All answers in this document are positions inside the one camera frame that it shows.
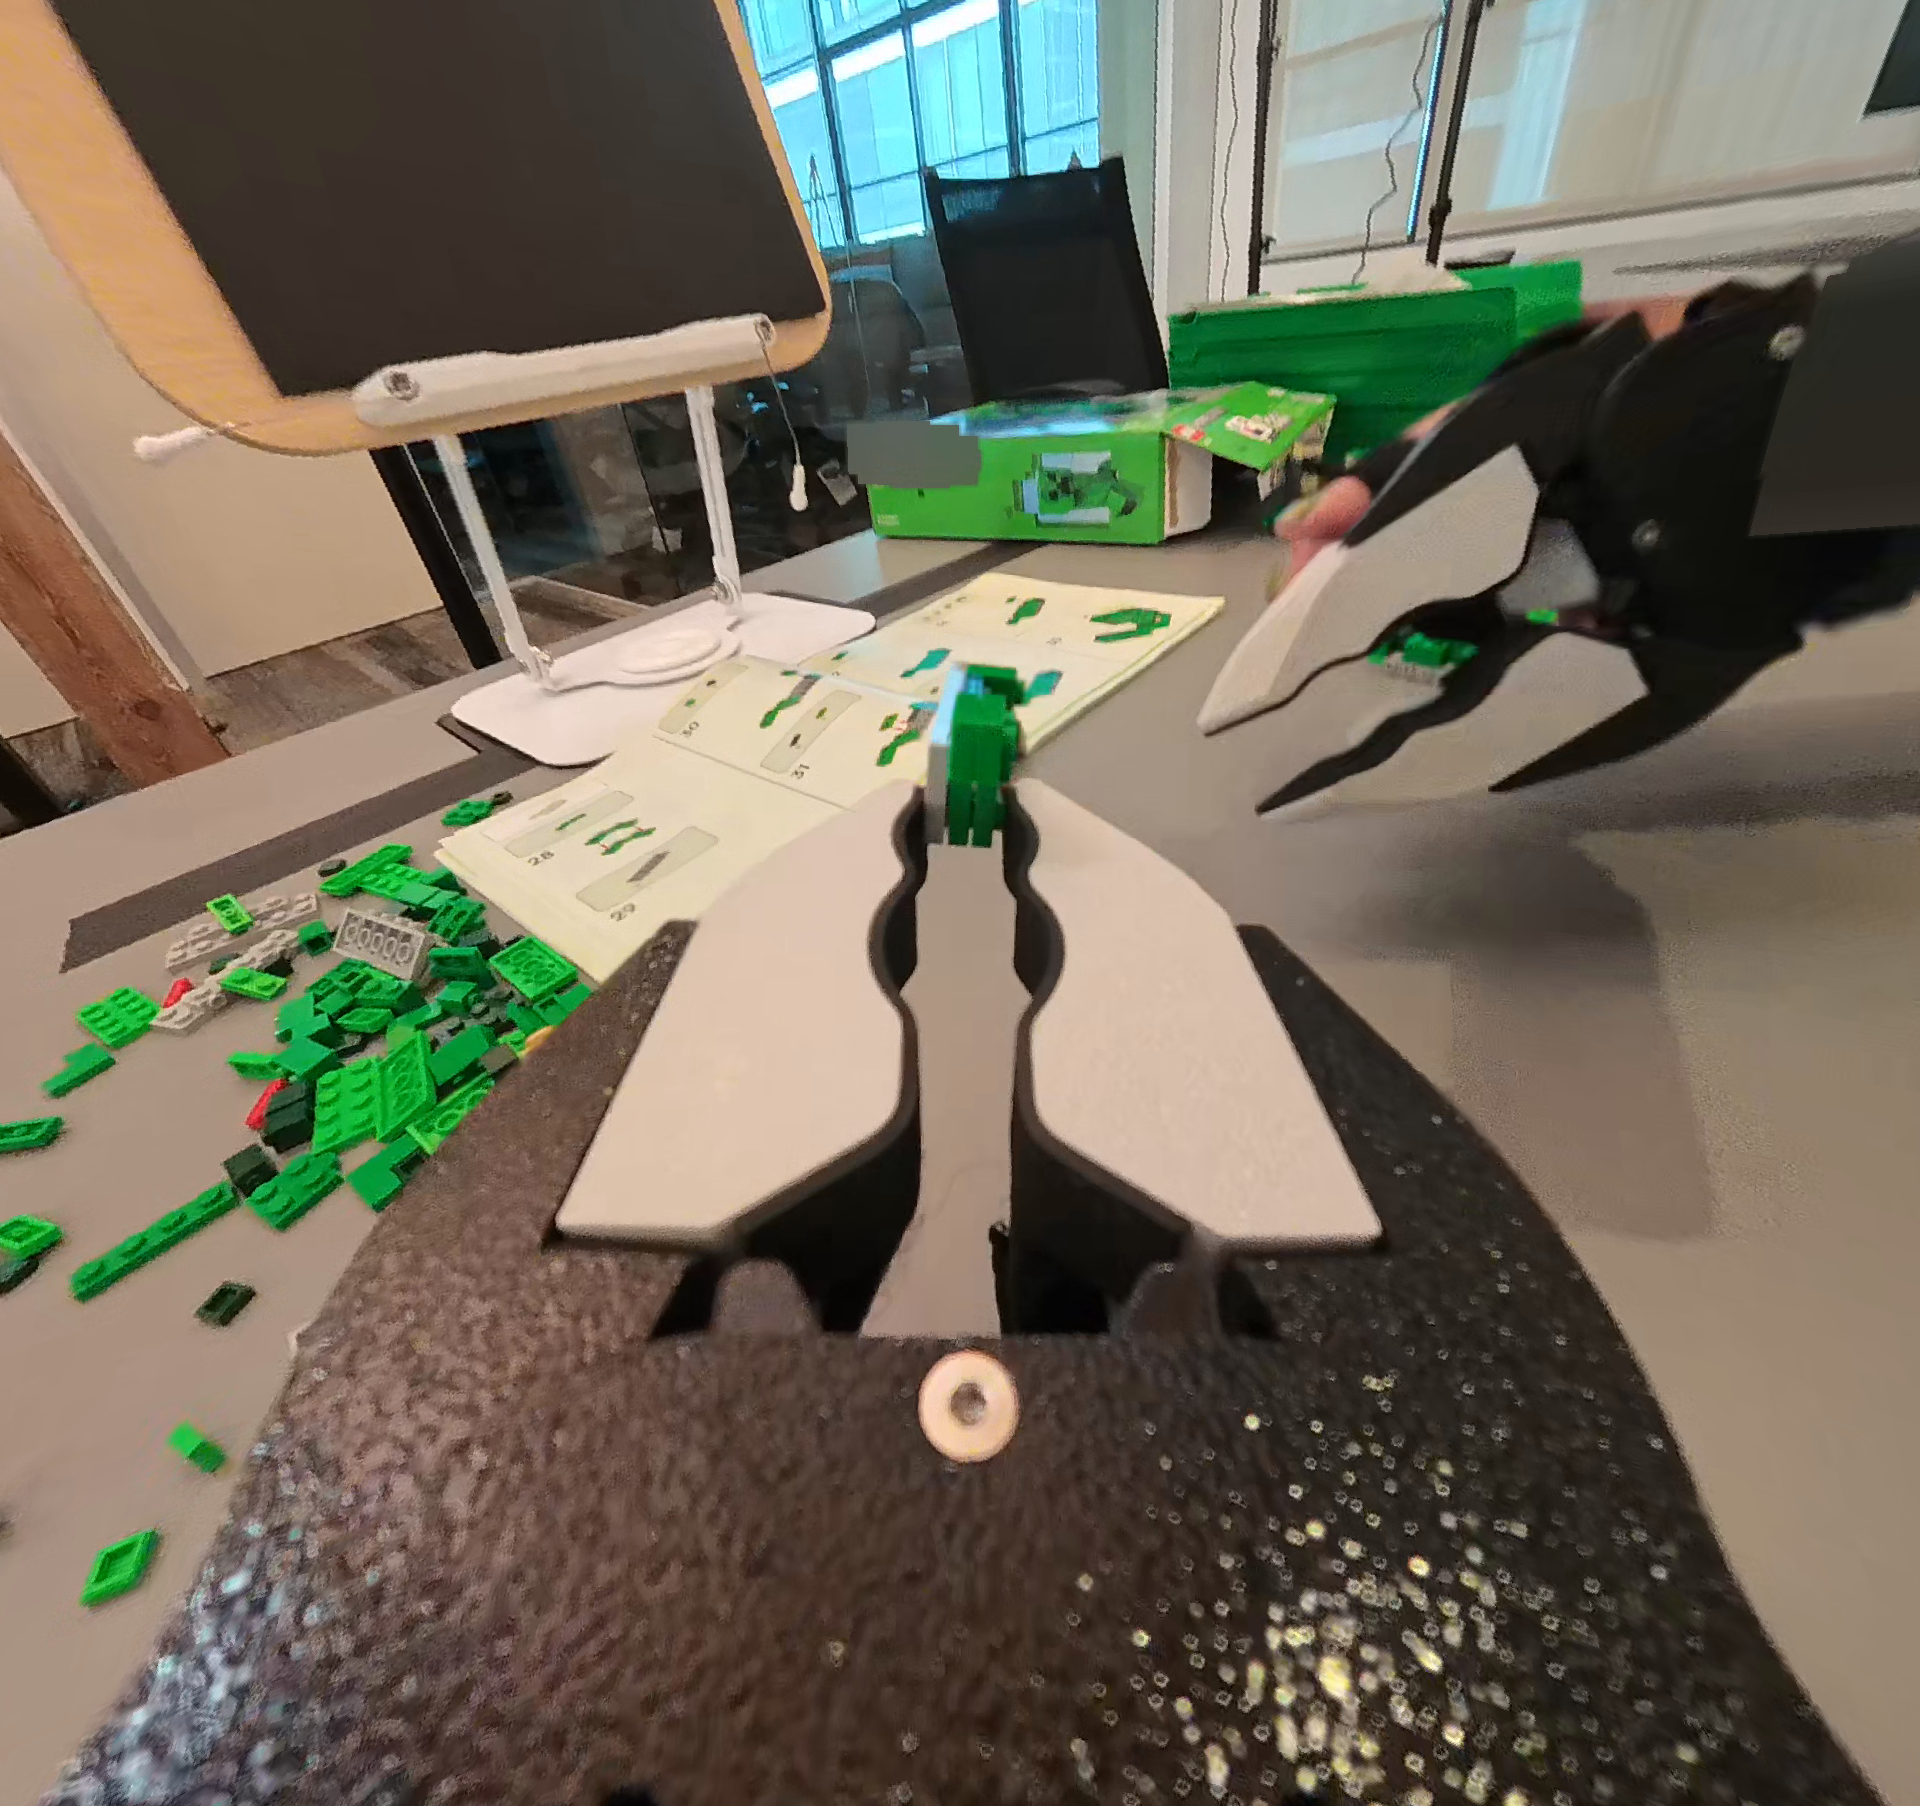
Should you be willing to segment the black office chair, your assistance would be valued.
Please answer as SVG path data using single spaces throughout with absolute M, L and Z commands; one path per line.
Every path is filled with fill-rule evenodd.
M 923 188 L 975 401 L 1172 388 L 1123 158 Z

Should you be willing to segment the brick instruction booklet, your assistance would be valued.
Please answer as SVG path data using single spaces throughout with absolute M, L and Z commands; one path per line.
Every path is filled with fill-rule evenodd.
M 592 772 L 446 837 L 438 865 L 606 983 L 757 858 L 878 786 L 923 786 L 949 672 L 1016 676 L 1028 753 L 1220 614 L 1220 597 L 988 569 L 816 660 L 720 660 Z

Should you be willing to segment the wooden post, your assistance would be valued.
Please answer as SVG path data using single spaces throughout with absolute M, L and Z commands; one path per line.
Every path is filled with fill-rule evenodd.
M 176 782 L 230 759 L 13 443 L 5 626 L 132 786 Z

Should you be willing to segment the grey desk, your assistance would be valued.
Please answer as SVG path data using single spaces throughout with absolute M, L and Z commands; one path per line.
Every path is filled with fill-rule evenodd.
M 1255 927 L 1383 1217 L 1271 1336 L 1008 1336 L 1013 1446 L 914 1392 L 994 1330 L 1020 985 L 928 886 L 928 1217 L 875 1336 L 688 1333 L 550 1241 L 678 943 L 405 1196 L 224 1187 L 276 1014 L 146 1032 L 193 899 L 431 845 L 448 689 L 5 845 L 5 1802 L 1916 1802 L 1916 660 L 1814 646 L 1669 753 L 1258 822 L 1193 705 L 1266 552 L 1087 564 L 1215 626 L 1036 768 Z

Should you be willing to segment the white board stand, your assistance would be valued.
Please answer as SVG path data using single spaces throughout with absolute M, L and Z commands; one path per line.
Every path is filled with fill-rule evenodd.
M 350 388 L 350 410 L 362 426 L 391 443 L 433 444 L 517 663 L 514 676 L 469 689 L 455 705 L 459 722 L 542 766 L 592 766 L 656 719 L 674 688 L 718 663 L 768 660 L 787 668 L 875 626 L 875 614 L 860 607 L 749 592 L 734 546 L 714 389 L 741 377 L 774 377 L 786 356 L 816 356 L 823 331 L 829 316 L 786 323 L 727 316 L 527 356 L 405 359 Z M 632 619 L 599 642 L 550 656 L 523 631 L 460 439 L 501 419 L 552 419 L 656 394 L 682 394 L 688 401 L 714 548 L 711 600 L 659 619 Z

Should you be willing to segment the pile of green bricks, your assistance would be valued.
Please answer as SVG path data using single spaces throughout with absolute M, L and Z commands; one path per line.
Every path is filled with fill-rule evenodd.
M 465 810 L 221 874 L 46 983 L 5 960 L 8 1648 L 157 1614 L 346 1246 L 586 999 L 496 971 L 523 929 L 438 865 Z M 421 922 L 426 974 L 343 960 L 346 908 Z

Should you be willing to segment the green brick set box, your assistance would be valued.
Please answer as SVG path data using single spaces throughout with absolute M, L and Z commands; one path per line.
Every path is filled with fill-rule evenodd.
M 1215 475 L 1258 497 L 1321 460 L 1334 394 L 1276 384 L 979 401 L 848 429 L 848 464 L 890 540 L 1167 546 L 1212 523 Z

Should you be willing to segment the wooden board with dark panel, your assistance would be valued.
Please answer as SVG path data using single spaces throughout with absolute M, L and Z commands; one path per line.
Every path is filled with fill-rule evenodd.
M 5 179 L 205 439 L 356 452 L 811 364 L 734 0 L 5 0 Z

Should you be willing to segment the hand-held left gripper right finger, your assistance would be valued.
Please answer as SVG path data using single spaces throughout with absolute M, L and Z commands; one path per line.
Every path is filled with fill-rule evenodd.
M 1271 1336 L 1249 1265 L 1383 1221 L 1233 919 L 1046 782 L 1008 793 L 1013 1045 L 996 1322 Z

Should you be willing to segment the black stand pole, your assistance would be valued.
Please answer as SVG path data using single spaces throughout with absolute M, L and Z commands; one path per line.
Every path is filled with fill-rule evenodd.
M 1262 274 L 1276 249 L 1276 161 L 1282 161 L 1282 68 L 1287 68 L 1288 0 L 1262 0 L 1258 9 L 1258 126 L 1255 126 L 1255 192 L 1249 192 L 1249 256 L 1246 292 L 1262 292 Z
M 1439 130 L 1439 155 L 1423 187 L 1429 200 L 1429 238 L 1423 238 L 1423 256 L 1429 263 L 1444 260 L 1447 229 L 1454 216 L 1454 172 L 1459 172 L 1459 145 L 1466 134 L 1466 108 L 1472 108 L 1472 87 L 1475 87 L 1475 53 L 1477 53 L 1477 32 L 1490 11 L 1490 0 L 1447 0 L 1447 25 L 1444 25 L 1444 130 Z

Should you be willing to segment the green brick figure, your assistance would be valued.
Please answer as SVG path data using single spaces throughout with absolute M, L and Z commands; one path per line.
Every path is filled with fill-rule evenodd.
M 988 848 L 1020 759 L 1024 684 L 1008 668 L 948 668 L 928 731 L 928 848 Z

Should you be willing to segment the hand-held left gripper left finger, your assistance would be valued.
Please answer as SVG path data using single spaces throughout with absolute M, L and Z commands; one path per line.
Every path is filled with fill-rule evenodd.
M 572 1246 L 777 1262 L 857 1336 L 923 1196 L 923 790 L 885 786 L 693 927 L 556 1211 Z

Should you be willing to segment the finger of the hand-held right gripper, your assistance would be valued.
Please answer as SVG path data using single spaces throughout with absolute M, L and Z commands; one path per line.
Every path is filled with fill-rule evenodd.
M 1534 631 L 1452 672 L 1345 663 L 1272 713 L 1282 790 L 1262 816 L 1477 795 L 1644 697 L 1636 660 Z
M 1567 519 L 1539 519 L 1522 452 L 1494 452 L 1416 500 L 1371 536 L 1345 536 L 1262 613 L 1221 663 L 1197 731 L 1272 719 L 1287 738 L 1367 738 L 1383 719 L 1423 710 L 1439 676 L 1371 663 L 1416 614 L 1490 605 L 1505 619 L 1596 607 L 1596 569 Z

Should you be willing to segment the person's right hand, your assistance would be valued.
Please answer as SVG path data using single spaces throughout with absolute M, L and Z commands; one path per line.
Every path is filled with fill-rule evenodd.
M 1316 493 L 1295 500 L 1272 519 L 1276 564 L 1266 585 L 1266 600 L 1276 600 L 1303 573 L 1335 548 L 1367 511 L 1371 490 L 1345 475 L 1321 485 Z

